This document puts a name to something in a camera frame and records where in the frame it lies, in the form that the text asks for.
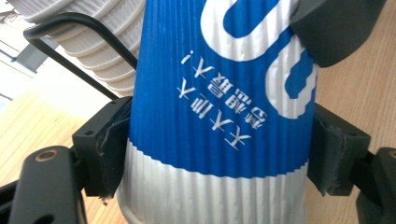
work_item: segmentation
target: blue paper cup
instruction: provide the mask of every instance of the blue paper cup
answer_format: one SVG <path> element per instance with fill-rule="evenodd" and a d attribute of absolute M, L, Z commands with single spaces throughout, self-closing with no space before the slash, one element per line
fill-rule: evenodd
<path fill-rule="evenodd" d="M 305 223 L 317 68 L 297 1 L 148 0 L 119 200 L 133 223 Z"/>

